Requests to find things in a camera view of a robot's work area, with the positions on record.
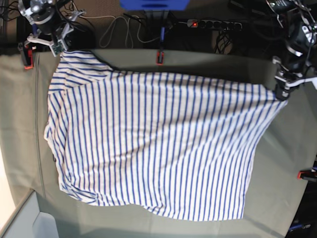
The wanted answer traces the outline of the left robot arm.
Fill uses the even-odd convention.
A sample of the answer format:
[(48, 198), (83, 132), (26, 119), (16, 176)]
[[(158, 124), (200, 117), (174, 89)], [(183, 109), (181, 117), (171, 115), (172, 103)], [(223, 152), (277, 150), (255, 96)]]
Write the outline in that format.
[(268, 0), (266, 3), (285, 30), (282, 39), (286, 51), (282, 57), (272, 58), (276, 65), (275, 97), (285, 101), (301, 84), (311, 82), (317, 86), (317, 67), (312, 62), (317, 46), (317, 21), (301, 0)]

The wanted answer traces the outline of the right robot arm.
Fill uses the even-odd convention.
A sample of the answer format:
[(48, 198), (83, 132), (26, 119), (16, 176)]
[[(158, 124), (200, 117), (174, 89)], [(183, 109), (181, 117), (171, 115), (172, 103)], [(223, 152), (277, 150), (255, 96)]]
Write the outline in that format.
[(64, 16), (60, 9), (68, 3), (68, 0), (19, 0), (18, 10), (32, 27), (23, 47), (40, 44), (48, 47), (54, 56), (67, 51), (70, 43), (66, 38), (75, 30), (77, 18), (86, 13), (75, 10), (70, 16)]

